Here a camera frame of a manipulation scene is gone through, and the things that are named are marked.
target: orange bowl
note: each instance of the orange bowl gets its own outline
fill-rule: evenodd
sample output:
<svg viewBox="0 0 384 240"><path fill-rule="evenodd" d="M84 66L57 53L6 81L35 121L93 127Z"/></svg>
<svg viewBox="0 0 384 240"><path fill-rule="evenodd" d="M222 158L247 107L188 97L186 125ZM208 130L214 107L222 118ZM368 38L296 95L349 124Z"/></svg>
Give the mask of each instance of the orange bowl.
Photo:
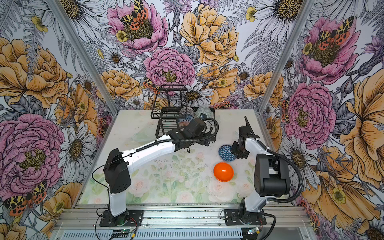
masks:
<svg viewBox="0 0 384 240"><path fill-rule="evenodd" d="M214 175L220 182L228 182L233 178L233 168L225 162L216 164L214 168Z"/></svg>

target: red wire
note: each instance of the red wire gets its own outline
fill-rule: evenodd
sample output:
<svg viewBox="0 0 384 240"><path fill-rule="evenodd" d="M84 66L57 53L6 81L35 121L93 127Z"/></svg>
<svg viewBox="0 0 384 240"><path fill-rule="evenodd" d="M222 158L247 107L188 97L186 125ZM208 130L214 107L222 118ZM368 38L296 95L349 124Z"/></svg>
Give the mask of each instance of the red wire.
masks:
<svg viewBox="0 0 384 240"><path fill-rule="evenodd" d="M260 219L260 224L262 225L262 228L260 229L260 231L263 230L263 223L262 223L262 220Z"/></svg>

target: wire basket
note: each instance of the wire basket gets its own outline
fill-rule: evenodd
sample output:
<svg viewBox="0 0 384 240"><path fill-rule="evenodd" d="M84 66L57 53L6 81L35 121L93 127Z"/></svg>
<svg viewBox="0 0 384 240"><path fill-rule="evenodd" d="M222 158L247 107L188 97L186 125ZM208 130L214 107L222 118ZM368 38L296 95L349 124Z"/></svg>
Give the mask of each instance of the wire basket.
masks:
<svg viewBox="0 0 384 240"><path fill-rule="evenodd" d="M159 138L168 131L180 128L178 119L186 117L185 113L181 113L183 107L188 106L187 98L185 97L188 90L184 86L178 85L163 85L157 90L153 108L151 111L151 118L159 119L156 128L156 137ZM212 117L215 118L215 109L210 108ZM206 120L207 129L210 132L215 132L215 124L212 120ZM216 136L211 138L211 142L216 141Z"/></svg>

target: table surface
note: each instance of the table surface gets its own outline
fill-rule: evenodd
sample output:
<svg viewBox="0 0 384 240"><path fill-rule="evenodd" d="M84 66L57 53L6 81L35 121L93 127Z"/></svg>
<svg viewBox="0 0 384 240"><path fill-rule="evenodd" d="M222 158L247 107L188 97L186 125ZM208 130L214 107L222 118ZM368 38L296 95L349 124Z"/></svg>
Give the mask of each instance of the table surface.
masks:
<svg viewBox="0 0 384 240"><path fill-rule="evenodd" d="M158 119L151 119L148 110L120 111L101 150L96 167L105 164L112 149L133 149L156 139ZM236 203L250 195L253 190L255 157L235 159L228 162L234 177L229 182L219 182L213 168L223 160L218 149L224 144L232 145L238 140L238 128L248 118L253 131L264 141L253 110L216 110L219 132L215 143L208 147L199 144L190 147L187 153L181 149L159 157L131 174L132 184L127 191L127 204L170 203ZM103 168L95 172L96 180L105 184ZM78 204L107 204L106 188L88 180Z"/></svg>

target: black mounting plate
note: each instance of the black mounting plate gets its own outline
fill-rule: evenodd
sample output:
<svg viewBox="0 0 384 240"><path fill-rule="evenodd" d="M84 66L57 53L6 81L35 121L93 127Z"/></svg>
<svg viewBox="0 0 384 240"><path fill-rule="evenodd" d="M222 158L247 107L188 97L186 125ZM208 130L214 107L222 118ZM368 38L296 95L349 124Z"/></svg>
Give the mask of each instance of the black mounting plate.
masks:
<svg viewBox="0 0 384 240"><path fill-rule="evenodd" d="M127 213L127 217L131 217L136 221L138 227L141 226L144 210L127 210L126 213ZM127 219L127 221L121 225L119 223L120 221L117 221L117 217L113 217L109 210L105 210L101 216L100 226L101 227L117 227L117 226L136 227L135 222L127 219L127 217L123 217L124 219Z"/></svg>
<svg viewBox="0 0 384 240"><path fill-rule="evenodd" d="M249 224L244 224L242 221L240 221L240 211L238 209L225 209L224 216L225 216L226 226L261 225L261 224L266 225L266 220L265 220L265 216L263 215L263 212L249 213L249 215L247 216L247 222L250 222Z"/></svg>

